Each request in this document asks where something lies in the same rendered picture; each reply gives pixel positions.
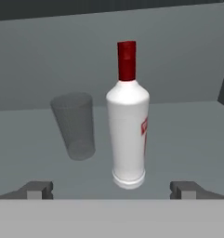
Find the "grey cabinet interior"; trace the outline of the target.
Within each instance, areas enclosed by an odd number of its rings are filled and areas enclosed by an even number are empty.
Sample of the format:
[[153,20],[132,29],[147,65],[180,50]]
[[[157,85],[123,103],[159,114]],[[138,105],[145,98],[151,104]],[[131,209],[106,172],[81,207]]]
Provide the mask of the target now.
[[[105,96],[117,80],[118,42],[137,44],[149,91],[144,184],[113,183]],[[0,21],[0,194],[50,180],[58,199],[165,199],[173,180],[224,194],[224,4]],[[66,153],[49,102],[94,101],[95,154]]]

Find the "white liquor bottle red cap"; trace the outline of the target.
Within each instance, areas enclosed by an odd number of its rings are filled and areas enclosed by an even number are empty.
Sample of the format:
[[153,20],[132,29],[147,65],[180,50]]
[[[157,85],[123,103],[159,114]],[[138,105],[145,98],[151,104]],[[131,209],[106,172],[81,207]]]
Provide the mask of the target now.
[[117,43],[118,80],[106,94],[113,181],[133,190],[145,180],[150,94],[136,79],[135,41]]

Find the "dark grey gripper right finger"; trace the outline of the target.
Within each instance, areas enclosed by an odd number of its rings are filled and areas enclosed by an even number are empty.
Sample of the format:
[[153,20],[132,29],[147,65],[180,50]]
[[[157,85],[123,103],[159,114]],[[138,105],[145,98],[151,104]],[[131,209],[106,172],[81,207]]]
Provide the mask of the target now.
[[171,199],[224,199],[224,195],[205,190],[194,181],[171,181],[170,191]]

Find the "clear glass cup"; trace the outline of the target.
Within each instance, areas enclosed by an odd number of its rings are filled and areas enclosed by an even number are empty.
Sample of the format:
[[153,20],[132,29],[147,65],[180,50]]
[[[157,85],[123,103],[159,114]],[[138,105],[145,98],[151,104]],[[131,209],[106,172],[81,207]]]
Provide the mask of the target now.
[[96,151],[92,96],[86,92],[60,95],[50,101],[50,107],[69,157],[75,161],[92,157]]

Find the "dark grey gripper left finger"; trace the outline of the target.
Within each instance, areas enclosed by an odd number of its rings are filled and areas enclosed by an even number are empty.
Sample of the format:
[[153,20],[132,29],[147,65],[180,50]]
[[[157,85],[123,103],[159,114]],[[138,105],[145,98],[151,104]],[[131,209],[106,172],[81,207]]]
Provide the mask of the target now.
[[45,200],[53,199],[52,181],[30,181],[18,190],[0,195],[0,199]]

